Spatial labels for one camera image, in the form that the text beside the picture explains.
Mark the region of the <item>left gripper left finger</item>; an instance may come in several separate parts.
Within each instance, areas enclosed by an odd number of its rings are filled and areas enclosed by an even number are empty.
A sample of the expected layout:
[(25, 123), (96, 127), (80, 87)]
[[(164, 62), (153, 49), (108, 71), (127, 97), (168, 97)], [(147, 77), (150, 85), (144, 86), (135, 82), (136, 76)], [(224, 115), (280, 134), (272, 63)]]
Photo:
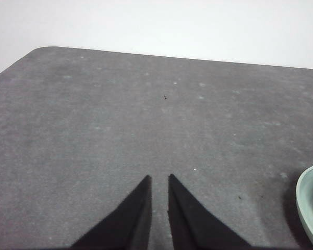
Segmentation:
[(152, 178), (147, 175), (129, 195), (78, 239), (72, 248), (147, 248), (152, 220)]

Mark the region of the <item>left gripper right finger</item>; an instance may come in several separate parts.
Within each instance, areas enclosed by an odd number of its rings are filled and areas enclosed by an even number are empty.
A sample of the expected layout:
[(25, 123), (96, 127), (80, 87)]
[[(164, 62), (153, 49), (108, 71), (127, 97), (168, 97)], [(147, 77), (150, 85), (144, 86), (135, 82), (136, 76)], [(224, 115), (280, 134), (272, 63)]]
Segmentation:
[(174, 174), (168, 177), (168, 220), (174, 248), (251, 247), (205, 209)]

